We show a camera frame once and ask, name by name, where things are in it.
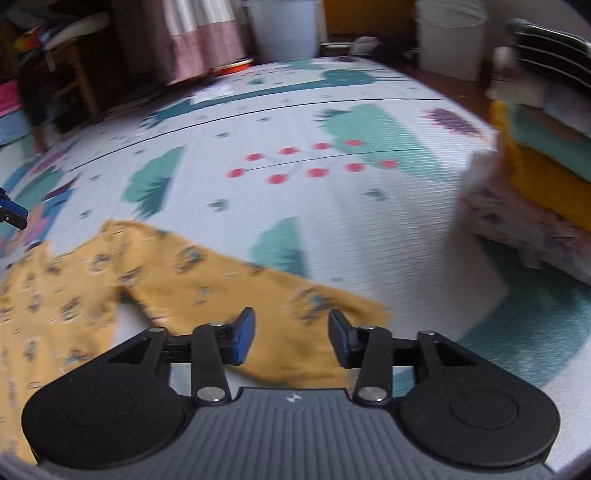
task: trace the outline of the logo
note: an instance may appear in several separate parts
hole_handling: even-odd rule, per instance
[[[297,393],[292,393],[289,397],[286,398],[286,400],[290,403],[295,404],[301,401],[301,395],[298,395]]]

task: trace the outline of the metal screw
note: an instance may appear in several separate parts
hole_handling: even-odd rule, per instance
[[[366,401],[382,401],[388,398],[386,391],[379,387],[363,387],[358,395]]]
[[[223,400],[226,396],[226,392],[224,392],[219,387],[203,387],[197,390],[197,397],[199,400],[209,401],[209,402],[217,402]]]

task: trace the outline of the wooden floor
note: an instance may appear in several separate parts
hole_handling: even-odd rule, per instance
[[[393,66],[398,71],[413,77],[451,100],[462,105],[466,110],[488,122],[491,101],[486,97],[486,86],[482,82],[465,82],[451,77],[427,72],[416,67]]]

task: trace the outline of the play mat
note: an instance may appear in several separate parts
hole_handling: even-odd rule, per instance
[[[591,446],[589,287],[527,269],[457,221],[472,154],[495,149],[490,127],[350,58],[263,65],[169,95],[45,155],[29,138],[0,152],[0,180],[30,210],[23,233],[0,225],[1,268],[34,242],[61,254],[108,219],[139,219],[383,302],[395,336],[438,330],[543,388],[562,416],[554,468]],[[119,341],[143,328],[128,306],[119,317]],[[410,378],[395,374],[397,392]]]

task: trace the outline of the folded towel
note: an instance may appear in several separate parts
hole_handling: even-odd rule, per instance
[[[509,129],[519,145],[548,155],[579,177],[591,181],[591,140],[523,105],[508,105]]]
[[[511,134],[505,103],[492,103],[491,122],[502,133],[502,146],[512,167],[511,184],[519,193],[591,231],[591,183],[549,156],[519,145]]]
[[[470,207],[469,228],[518,249],[528,267],[542,260],[591,284],[591,233],[523,198],[511,186],[511,168],[503,160],[487,155],[472,161],[469,170],[480,175],[464,198]]]

